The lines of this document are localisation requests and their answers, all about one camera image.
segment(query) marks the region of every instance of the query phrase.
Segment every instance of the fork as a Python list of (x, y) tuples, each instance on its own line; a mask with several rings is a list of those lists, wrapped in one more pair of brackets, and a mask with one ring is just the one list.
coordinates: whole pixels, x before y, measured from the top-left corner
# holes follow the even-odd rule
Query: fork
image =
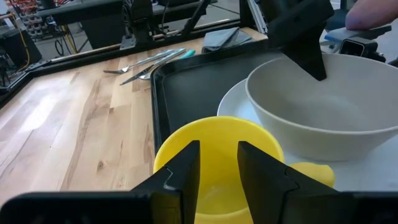
[(132, 68), (132, 67), (134, 67), (134, 66), (142, 65), (142, 64), (151, 62), (151, 61), (153, 61), (153, 60), (156, 60), (156, 59), (159, 59), (159, 58), (168, 56), (169, 54), (171, 54), (171, 53), (173, 53), (173, 52), (174, 52), (174, 50), (166, 50), (166, 51), (163, 51), (163, 52), (161, 52), (161, 53), (159, 53), (159, 54), (157, 54), (157, 55), (151, 56), (151, 57), (146, 58), (146, 59), (144, 59), (144, 60), (140, 60), (140, 61), (138, 61), (137, 63), (135, 63), (134, 65), (130, 65), (130, 66), (124, 67), (124, 68), (122, 68), (122, 69), (120, 69), (120, 70), (104, 70), (104, 72), (105, 72), (105, 73), (112, 73), (112, 74), (119, 74), (119, 75), (121, 75), (121, 74), (123, 74), (123, 73), (128, 72), (128, 71), (130, 70), (130, 68)]

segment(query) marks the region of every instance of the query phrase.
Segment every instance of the black tray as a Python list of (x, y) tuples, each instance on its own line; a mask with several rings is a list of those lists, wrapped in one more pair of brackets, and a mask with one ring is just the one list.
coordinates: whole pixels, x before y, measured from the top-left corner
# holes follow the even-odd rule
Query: black tray
[(178, 128), (216, 116), (225, 93), (259, 65), (280, 57), (268, 40), (167, 63), (152, 72), (155, 153)]

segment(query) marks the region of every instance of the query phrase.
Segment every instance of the white plate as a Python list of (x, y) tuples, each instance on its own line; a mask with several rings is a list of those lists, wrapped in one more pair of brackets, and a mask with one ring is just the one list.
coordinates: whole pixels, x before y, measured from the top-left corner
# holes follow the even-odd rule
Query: white plate
[[(236, 84), (225, 94), (218, 107), (218, 116), (235, 116), (257, 124), (245, 91), (246, 80)], [(340, 191), (398, 191), (398, 136), (373, 150), (366, 158), (348, 162), (313, 161), (284, 151), (287, 164), (313, 162), (328, 164), (336, 175), (335, 189)]]

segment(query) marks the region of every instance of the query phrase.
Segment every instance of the black metal frame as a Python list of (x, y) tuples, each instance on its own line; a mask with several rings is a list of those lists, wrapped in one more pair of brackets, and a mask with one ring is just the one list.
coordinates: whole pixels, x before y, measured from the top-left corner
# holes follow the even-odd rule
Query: black metal frame
[(8, 103), (21, 89), (23, 89), (33, 78), (42, 75), (48, 75), (55, 72), (77, 68), (92, 63), (98, 63), (105, 60), (110, 60), (118, 57), (123, 57), (131, 54), (136, 54), (146, 50), (165, 47), (179, 42), (204, 37), (207, 32), (212, 32), (221, 29), (228, 29), (232, 27), (251, 27), (255, 28), (254, 21), (248, 6), (247, 0), (239, 0), (240, 19), (233, 19), (219, 23), (210, 24), (203, 27), (197, 27), (191, 30), (186, 35), (176, 35), (163, 39), (161, 37), (158, 41), (151, 45), (136, 46), (131, 49), (120, 50), (119, 45), (97, 49), (89, 53), (75, 55), (61, 59), (53, 59), (49, 63), (44, 63), (42, 67), (36, 68), (29, 72), (25, 72), (17, 80), (7, 87), (0, 87), (0, 109)]

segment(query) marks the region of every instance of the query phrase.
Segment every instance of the silver utensil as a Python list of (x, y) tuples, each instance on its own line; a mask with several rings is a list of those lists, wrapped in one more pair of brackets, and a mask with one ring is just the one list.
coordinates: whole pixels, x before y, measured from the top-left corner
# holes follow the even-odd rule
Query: silver utensil
[(126, 73), (128, 70), (130, 70), (130, 68), (132, 68), (134, 66), (142, 65), (142, 64), (151, 62), (153, 60), (168, 56), (168, 55), (170, 55), (173, 52), (174, 52), (174, 50), (166, 50), (166, 51), (163, 51), (163, 52), (161, 52), (161, 53), (159, 53), (157, 55), (151, 56), (151, 57), (146, 58), (144, 60), (140, 60), (137, 63), (135, 63), (134, 65), (130, 65), (130, 66), (124, 67), (124, 68), (122, 68), (120, 70), (104, 70), (104, 72), (105, 73), (112, 73), (112, 74), (119, 74), (120, 75), (120, 74)]
[(155, 67), (164, 65), (169, 60), (171, 60), (172, 58), (174, 58), (174, 57), (176, 57), (176, 56), (178, 56), (178, 55), (180, 55), (182, 53), (184, 53), (185, 51), (186, 51), (185, 48), (181, 48), (181, 49), (176, 50), (172, 54), (166, 56), (165, 58), (162, 58), (161, 60), (156, 61), (153, 65), (145, 68), (144, 70), (139, 72), (137, 75), (134, 75), (131, 78), (127, 79), (126, 81), (122, 82), (120, 85), (124, 85), (126, 83), (132, 82), (132, 81), (136, 80), (137, 78), (141, 78), (141, 79), (144, 79), (144, 80), (149, 79), (150, 78), (149, 71), (151, 71)]

